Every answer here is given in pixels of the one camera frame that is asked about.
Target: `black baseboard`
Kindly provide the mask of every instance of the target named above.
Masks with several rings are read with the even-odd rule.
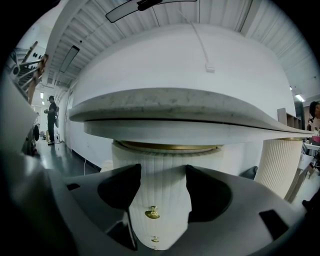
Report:
[[[76,151],[74,151],[73,149],[72,150],[72,153],[75,154],[78,158],[80,158],[82,161],[85,161],[86,159],[81,156],[80,154],[78,154]],[[101,168],[97,165],[95,165],[94,163],[90,162],[89,160],[86,160],[86,163],[91,166],[93,169],[97,170],[98,172],[101,171]]]

